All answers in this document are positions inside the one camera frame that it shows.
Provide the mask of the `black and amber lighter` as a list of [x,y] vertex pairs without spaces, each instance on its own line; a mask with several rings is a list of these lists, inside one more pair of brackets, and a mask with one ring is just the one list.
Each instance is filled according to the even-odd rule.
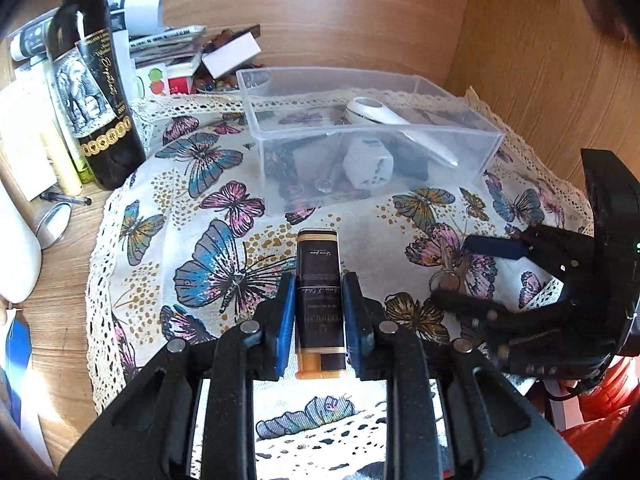
[[339,378],[346,344],[337,232],[301,230],[296,243],[295,376]]

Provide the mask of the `white travel power adapter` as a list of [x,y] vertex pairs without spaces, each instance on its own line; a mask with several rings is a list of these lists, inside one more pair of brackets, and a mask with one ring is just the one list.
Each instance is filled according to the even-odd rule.
[[373,191],[390,183],[394,163],[394,156],[380,140],[357,136],[349,143],[343,170],[356,190]]

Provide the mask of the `butterfly print lace cloth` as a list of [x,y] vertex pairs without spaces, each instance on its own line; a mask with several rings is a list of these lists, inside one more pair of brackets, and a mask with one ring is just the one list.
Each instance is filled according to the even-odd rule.
[[343,274],[400,326],[446,346],[477,340],[469,323],[433,304],[442,286],[529,310],[560,283],[533,263],[464,249],[472,235],[506,237],[533,223],[592,230],[588,200],[508,132],[476,181],[450,179],[395,193],[352,190],[283,214],[259,187],[258,146],[235,98],[139,102],[148,160],[107,200],[86,291],[94,403],[104,411],[173,339],[220,338],[277,295],[284,274],[340,292]]

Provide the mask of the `clear plastic storage box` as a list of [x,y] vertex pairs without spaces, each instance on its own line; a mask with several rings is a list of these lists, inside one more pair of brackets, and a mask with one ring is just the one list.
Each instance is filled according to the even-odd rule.
[[[260,192],[268,214],[390,196],[427,186],[469,184],[488,166],[503,132],[462,99],[416,75],[333,67],[268,67],[238,73],[240,97],[257,144]],[[355,96],[386,104],[408,126],[352,124]],[[438,162],[402,130],[422,130],[445,144],[457,168]],[[356,190],[343,159],[357,136],[380,140],[395,159],[389,184]]]

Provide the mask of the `small round mirror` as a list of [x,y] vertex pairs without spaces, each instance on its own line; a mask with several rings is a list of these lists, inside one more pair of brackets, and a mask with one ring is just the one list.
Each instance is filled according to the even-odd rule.
[[72,205],[69,203],[56,203],[44,213],[36,229],[36,237],[42,250],[52,247],[63,237],[71,216]]

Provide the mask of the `bowl of small stones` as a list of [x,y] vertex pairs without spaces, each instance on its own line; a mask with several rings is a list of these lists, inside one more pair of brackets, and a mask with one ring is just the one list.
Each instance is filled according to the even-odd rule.
[[262,52],[257,39],[262,34],[259,24],[233,30],[226,28],[209,39],[202,49],[201,64],[195,72],[196,93],[235,92],[239,89],[239,70],[262,68],[256,56]]

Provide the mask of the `yellow glue stick tube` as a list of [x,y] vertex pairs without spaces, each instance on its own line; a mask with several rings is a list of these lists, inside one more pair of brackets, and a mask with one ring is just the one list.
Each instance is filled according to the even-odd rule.
[[58,186],[64,194],[78,196],[81,193],[81,182],[58,130],[55,128],[46,129],[40,134],[40,138],[58,179]]

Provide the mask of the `black pen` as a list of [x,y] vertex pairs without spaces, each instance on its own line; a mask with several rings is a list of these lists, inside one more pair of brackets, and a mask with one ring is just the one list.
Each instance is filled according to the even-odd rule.
[[69,196],[63,193],[46,191],[42,192],[39,197],[50,203],[69,203],[72,205],[91,206],[92,199],[84,196]]

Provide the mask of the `white paper card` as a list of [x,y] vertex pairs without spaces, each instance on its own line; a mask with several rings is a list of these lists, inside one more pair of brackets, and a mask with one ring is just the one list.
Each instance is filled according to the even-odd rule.
[[214,79],[233,72],[240,65],[252,60],[262,52],[257,40],[251,32],[239,36],[220,47],[206,53],[201,61]]

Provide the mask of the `white plastic bottle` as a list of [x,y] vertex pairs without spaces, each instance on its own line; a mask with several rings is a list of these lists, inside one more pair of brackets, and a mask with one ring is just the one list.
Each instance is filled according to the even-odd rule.
[[21,304],[37,284],[41,269],[41,247],[4,186],[0,195],[0,292],[11,304]]

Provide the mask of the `brown patterned curtain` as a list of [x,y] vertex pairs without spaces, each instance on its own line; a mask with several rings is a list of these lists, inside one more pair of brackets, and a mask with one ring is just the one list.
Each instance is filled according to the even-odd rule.
[[593,27],[601,35],[625,42],[630,31],[613,0],[582,0]]

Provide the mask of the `dark wine bottle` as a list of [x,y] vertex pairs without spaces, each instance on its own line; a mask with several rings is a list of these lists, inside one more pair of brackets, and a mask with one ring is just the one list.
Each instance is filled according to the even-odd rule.
[[46,48],[70,133],[105,191],[119,188],[145,152],[127,103],[106,0],[63,0]]

